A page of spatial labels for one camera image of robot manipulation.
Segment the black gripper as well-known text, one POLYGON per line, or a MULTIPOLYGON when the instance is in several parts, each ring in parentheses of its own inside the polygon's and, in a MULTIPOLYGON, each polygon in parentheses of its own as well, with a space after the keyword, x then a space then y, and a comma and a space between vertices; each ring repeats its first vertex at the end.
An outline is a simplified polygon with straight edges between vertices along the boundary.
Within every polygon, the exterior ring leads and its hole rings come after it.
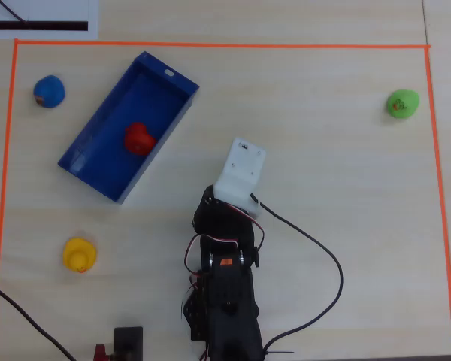
POLYGON ((198 234, 235 239, 239 243, 253 243, 255 238, 252 221, 228 203, 216 199, 212 186, 203 192, 192 218, 192 227, 198 234))

